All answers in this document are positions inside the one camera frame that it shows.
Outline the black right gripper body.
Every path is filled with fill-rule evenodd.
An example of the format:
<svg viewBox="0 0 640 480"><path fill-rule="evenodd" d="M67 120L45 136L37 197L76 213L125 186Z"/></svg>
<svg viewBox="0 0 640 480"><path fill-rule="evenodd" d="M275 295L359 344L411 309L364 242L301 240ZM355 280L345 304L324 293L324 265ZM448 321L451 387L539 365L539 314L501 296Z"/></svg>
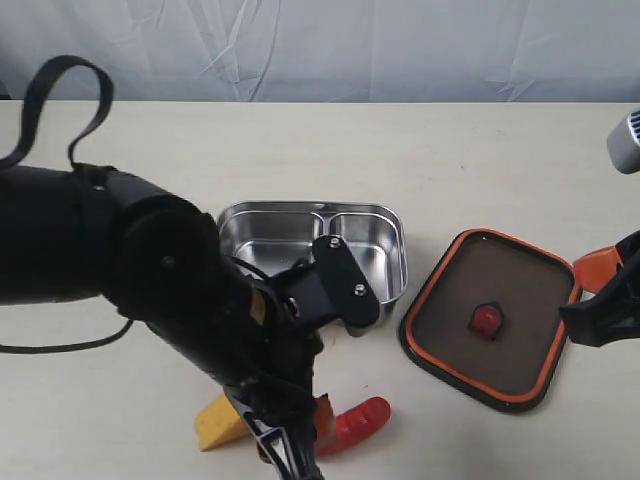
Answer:
<svg viewBox="0 0 640 480"><path fill-rule="evenodd" d="M613 246L623 261L614 278L593 297L560 308L570 340L602 347L639 337L639 234L634 232Z"/></svg>

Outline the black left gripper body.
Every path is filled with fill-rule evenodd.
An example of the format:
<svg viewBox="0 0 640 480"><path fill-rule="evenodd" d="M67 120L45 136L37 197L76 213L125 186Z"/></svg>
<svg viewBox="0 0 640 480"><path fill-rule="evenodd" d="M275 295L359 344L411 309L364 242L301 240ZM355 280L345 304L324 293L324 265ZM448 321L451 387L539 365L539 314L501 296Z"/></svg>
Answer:
<svg viewBox="0 0 640 480"><path fill-rule="evenodd" d="M281 479L321 479L316 462L313 367L319 334L297 325L287 302L250 286L220 325L225 391Z"/></svg>

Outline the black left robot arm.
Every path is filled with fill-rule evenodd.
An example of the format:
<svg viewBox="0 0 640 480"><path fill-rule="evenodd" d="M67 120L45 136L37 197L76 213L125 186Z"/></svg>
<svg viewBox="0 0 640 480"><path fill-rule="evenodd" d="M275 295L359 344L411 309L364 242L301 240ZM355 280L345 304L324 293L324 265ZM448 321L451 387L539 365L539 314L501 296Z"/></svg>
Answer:
<svg viewBox="0 0 640 480"><path fill-rule="evenodd" d="M1 301L101 296L219 383L283 479L317 479L321 342L287 298L224 255L214 219L135 175L81 165L1 174Z"/></svg>

